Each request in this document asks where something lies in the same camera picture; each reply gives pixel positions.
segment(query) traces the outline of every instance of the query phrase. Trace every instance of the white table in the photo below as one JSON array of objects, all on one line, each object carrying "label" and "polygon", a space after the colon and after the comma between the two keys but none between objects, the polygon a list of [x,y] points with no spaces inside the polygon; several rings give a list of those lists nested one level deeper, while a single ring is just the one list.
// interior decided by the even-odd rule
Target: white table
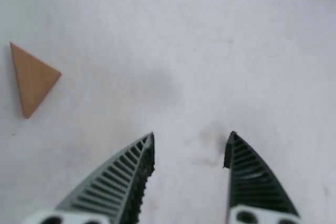
[{"label": "white table", "polygon": [[[0,0],[0,216],[154,131],[140,223],[224,223],[237,131],[304,223],[335,223],[336,0]],[[23,119],[12,41],[62,72]]]}]

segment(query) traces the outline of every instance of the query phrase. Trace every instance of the wooden triangle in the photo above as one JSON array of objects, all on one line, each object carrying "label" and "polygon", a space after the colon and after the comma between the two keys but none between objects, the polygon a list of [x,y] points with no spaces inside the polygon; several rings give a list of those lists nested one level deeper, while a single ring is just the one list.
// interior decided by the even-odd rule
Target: wooden triangle
[{"label": "wooden triangle", "polygon": [[11,51],[22,112],[25,118],[29,118],[60,78],[61,73],[13,43]]}]

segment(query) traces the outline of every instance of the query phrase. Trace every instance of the screw hole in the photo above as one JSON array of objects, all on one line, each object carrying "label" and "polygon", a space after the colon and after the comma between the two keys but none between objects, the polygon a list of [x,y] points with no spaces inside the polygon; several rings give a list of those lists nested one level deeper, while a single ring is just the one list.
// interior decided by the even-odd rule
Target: screw hole
[{"label": "screw hole", "polygon": [[41,224],[61,224],[62,218],[58,216],[51,216],[41,222]]},{"label": "screw hole", "polygon": [[100,224],[100,222],[96,220],[89,220],[88,222],[85,222],[84,224]]},{"label": "screw hole", "polygon": [[254,214],[252,214],[251,212],[247,212],[247,211],[239,212],[237,214],[237,220],[239,220],[243,223],[248,223],[248,224],[257,224],[258,223],[257,217]]},{"label": "screw hole", "polygon": [[292,220],[281,220],[279,224],[296,224],[296,222]]}]

